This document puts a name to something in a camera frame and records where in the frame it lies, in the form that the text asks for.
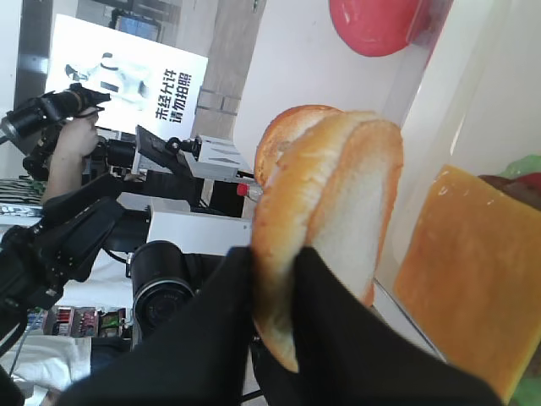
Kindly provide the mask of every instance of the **person's hand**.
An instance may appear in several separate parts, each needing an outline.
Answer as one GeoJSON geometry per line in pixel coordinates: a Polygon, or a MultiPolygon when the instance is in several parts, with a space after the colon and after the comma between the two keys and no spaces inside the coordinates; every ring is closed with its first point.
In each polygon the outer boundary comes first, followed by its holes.
{"type": "MultiPolygon", "coordinates": [[[[81,115],[90,114],[94,107],[87,108],[81,115]]],[[[88,118],[75,118],[71,123],[64,126],[58,136],[55,155],[63,157],[82,159],[92,153],[98,145],[98,134],[96,122],[98,114],[88,118]]]]}

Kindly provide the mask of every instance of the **cheese slice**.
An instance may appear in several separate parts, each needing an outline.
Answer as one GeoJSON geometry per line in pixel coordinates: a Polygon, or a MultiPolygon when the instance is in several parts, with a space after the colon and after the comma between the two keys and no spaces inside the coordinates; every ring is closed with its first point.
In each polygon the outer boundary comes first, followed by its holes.
{"type": "Polygon", "coordinates": [[[394,290],[452,364],[508,402],[541,340],[541,211],[444,167],[394,290]]]}

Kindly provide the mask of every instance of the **pink object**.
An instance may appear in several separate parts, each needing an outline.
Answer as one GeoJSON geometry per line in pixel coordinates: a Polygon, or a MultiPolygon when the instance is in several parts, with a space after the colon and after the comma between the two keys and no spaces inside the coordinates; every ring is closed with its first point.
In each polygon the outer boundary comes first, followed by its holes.
{"type": "Polygon", "coordinates": [[[408,44],[408,32],[421,0],[331,0],[338,35],[355,52],[383,57],[408,44]]]}

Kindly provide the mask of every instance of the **bread roll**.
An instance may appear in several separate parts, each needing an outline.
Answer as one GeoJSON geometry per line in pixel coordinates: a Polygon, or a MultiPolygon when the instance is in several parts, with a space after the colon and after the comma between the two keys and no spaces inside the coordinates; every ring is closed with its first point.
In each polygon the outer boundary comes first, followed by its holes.
{"type": "Polygon", "coordinates": [[[372,286],[402,168],[395,124],[373,112],[321,120],[284,152],[256,208],[254,321],[265,346],[288,370],[292,264],[305,245],[359,299],[372,286]]]}
{"type": "Polygon", "coordinates": [[[286,110],[272,120],[255,155],[254,177],[258,184],[265,187],[281,154],[304,134],[304,131],[338,112],[340,110],[329,106],[299,106],[286,110]]]}

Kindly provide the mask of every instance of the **poster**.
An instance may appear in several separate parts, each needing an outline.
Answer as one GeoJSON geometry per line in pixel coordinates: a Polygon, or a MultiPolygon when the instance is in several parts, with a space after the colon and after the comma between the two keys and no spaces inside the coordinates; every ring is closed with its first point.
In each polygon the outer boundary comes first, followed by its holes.
{"type": "Polygon", "coordinates": [[[141,125],[163,140],[189,138],[207,58],[58,15],[46,91],[80,82],[110,93],[98,126],[134,134],[141,125]]]}

